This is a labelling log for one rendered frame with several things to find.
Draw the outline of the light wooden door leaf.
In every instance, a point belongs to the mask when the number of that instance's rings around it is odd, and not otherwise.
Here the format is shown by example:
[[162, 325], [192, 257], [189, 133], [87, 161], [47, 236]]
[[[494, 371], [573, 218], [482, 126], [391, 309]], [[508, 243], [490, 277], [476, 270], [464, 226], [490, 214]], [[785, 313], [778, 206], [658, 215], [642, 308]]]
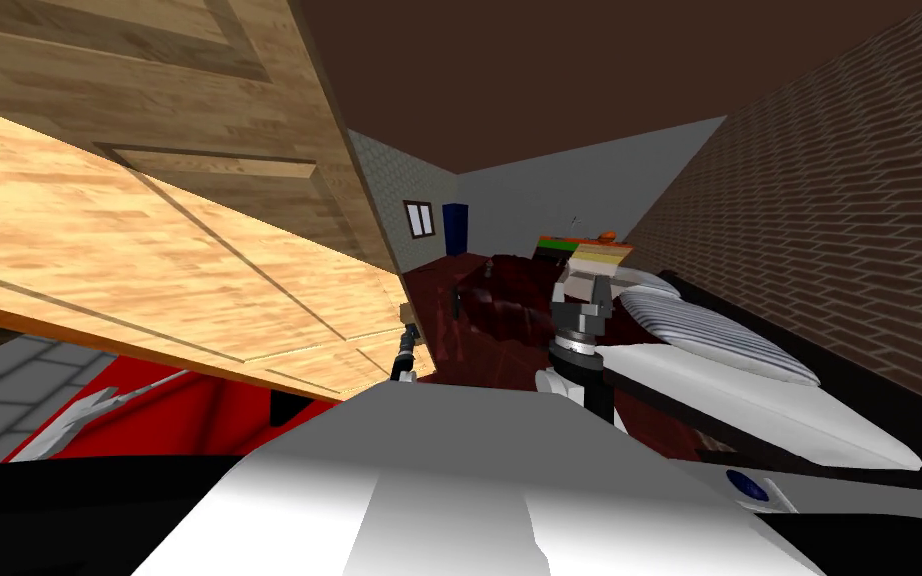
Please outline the light wooden door leaf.
[[398, 277], [0, 117], [0, 327], [345, 400], [389, 376]]

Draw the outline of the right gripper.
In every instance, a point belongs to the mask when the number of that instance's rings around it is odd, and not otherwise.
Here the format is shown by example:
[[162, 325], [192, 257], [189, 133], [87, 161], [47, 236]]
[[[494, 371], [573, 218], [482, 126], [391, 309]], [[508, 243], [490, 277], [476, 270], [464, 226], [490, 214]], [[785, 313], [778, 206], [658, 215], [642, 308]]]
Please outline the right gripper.
[[551, 303], [551, 314], [558, 332], [566, 331], [588, 336], [606, 334], [606, 323], [613, 316], [612, 278], [594, 275], [591, 289], [591, 275], [578, 270], [566, 270], [563, 274], [566, 296], [589, 303]]

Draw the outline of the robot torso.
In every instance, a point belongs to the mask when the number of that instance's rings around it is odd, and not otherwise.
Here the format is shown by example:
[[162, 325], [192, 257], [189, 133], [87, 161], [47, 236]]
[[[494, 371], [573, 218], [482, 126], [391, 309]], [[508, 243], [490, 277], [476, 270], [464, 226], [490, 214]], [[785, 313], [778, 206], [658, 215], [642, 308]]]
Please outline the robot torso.
[[132, 576], [823, 576], [563, 396], [376, 385], [255, 449]]

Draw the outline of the white framed window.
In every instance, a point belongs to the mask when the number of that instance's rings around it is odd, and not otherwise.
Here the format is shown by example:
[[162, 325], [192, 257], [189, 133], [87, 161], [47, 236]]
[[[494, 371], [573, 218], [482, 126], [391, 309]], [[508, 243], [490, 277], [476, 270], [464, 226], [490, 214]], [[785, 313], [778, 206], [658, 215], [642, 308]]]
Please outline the white framed window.
[[404, 200], [403, 206], [413, 239], [433, 237], [436, 234], [431, 202]]

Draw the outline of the dark wooden panelled door leaf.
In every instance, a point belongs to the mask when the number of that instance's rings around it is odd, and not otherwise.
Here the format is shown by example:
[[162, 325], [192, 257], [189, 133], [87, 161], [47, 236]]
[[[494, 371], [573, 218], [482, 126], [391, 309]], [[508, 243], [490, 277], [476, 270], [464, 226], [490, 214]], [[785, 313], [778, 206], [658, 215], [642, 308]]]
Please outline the dark wooden panelled door leaf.
[[301, 0], [0, 0], [0, 117], [398, 271]]

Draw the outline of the pale grey pointed shape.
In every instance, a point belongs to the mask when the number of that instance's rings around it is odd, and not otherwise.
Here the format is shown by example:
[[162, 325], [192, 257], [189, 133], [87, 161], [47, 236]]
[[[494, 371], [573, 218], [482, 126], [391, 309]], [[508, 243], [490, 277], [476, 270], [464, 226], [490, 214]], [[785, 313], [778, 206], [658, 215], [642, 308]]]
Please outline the pale grey pointed shape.
[[123, 406], [130, 400], [146, 394], [149, 390], [154, 390], [187, 374], [187, 370], [182, 370], [126, 394], [116, 395], [116, 387], [107, 387], [84, 397], [48, 422], [40, 433], [32, 437], [16, 455], [9, 459], [9, 462], [48, 459], [62, 451], [91, 420]]

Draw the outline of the red flat shape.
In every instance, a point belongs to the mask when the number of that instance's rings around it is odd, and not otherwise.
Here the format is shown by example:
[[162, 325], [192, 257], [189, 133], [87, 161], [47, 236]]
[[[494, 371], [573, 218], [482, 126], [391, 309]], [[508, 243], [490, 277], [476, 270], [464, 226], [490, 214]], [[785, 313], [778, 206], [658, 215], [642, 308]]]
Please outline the red flat shape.
[[281, 426], [270, 423], [270, 389], [119, 357], [49, 417], [43, 433], [81, 401], [137, 390], [139, 396], [96, 416], [58, 453], [63, 458], [117, 455], [246, 455], [330, 408], [311, 401]]

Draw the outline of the dark red sofa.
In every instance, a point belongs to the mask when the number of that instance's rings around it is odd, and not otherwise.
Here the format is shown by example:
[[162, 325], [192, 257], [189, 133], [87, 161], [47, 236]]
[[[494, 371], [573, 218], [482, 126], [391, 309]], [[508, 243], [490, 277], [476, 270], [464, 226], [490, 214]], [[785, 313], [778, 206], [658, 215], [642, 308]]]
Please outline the dark red sofa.
[[563, 271], [548, 261], [493, 256], [456, 284], [459, 311], [471, 327], [498, 341], [544, 349], [555, 335], [551, 302]]

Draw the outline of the blue door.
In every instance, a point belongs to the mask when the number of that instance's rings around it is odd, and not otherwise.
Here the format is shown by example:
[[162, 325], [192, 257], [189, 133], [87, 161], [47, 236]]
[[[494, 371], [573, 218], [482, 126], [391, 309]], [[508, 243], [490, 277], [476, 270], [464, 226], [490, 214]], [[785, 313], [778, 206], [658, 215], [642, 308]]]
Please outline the blue door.
[[442, 205], [445, 253], [458, 256], [467, 252], [469, 206], [461, 203]]

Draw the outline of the striped colourful shelf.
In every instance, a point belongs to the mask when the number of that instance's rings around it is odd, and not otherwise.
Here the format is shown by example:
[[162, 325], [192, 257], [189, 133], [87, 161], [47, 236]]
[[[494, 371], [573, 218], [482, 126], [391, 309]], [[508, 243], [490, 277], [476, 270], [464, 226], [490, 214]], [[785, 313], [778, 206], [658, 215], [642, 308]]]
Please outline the striped colourful shelf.
[[574, 238], [541, 236], [532, 258], [570, 268], [575, 272], [615, 276], [620, 264], [634, 250], [631, 244], [613, 242], [611, 237]]

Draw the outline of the bed with striped pillow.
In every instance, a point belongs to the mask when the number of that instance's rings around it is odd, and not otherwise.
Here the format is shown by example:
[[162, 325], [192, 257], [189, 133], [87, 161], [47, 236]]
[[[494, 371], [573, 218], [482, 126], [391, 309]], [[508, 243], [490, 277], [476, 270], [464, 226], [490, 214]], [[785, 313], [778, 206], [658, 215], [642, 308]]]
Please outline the bed with striped pillow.
[[702, 292], [650, 277], [614, 296], [609, 383], [726, 462], [922, 489], [922, 396]]

